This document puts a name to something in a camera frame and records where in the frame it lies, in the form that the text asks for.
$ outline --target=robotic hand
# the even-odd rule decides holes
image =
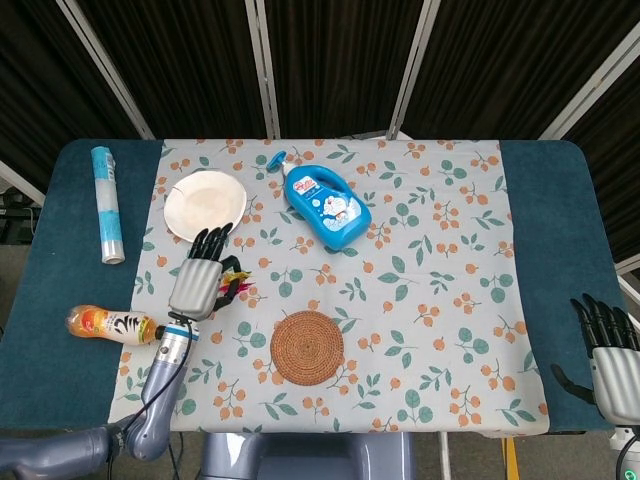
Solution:
[[[240,286],[234,279],[218,297],[224,272],[240,272],[234,256],[219,260],[232,228],[227,224],[201,231],[180,267],[169,299],[174,319],[164,330],[147,381],[143,406],[115,424],[42,440],[0,439],[0,473],[13,471],[18,479],[63,480],[111,465],[123,451],[145,461],[158,458],[169,443],[170,421],[180,385],[186,374],[193,344],[198,341],[195,322],[229,305]]]
[[[591,364],[594,389],[576,385],[553,364],[551,370],[570,394],[596,405],[602,416],[617,425],[610,441],[620,450],[616,480],[640,479],[640,341],[629,317],[619,308],[610,309],[584,294],[585,308],[571,299],[578,314]]]

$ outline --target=orange berry pattern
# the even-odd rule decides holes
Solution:
[[[354,189],[372,215],[361,237],[326,248],[285,197],[282,172],[267,169],[280,150]],[[165,196],[203,170],[246,190],[222,257],[235,255],[249,277],[231,305],[198,323],[172,428],[548,430],[495,141],[167,140],[161,156],[131,308],[162,323],[191,246],[167,230]],[[280,322],[302,310],[327,315],[344,341],[341,365],[315,386],[285,380],[270,351]],[[157,345],[123,347],[110,420],[141,407]]]

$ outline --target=round coaster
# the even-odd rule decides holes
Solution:
[[[291,383],[317,385],[331,378],[344,360],[342,333],[326,315],[294,313],[273,332],[271,358]]]

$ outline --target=table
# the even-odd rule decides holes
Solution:
[[[97,145],[118,159],[127,261],[115,267],[100,263],[95,242],[88,159]],[[72,341],[62,319],[96,291],[105,305],[130,307],[161,147],[162,141],[78,140],[61,152],[0,345],[1,427],[80,428],[106,420],[120,346]],[[505,141],[501,150],[522,306],[551,431],[607,428],[595,408],[556,384],[549,368],[559,363],[574,381],[590,384],[570,297],[588,291],[623,307],[586,162],[568,142]]]

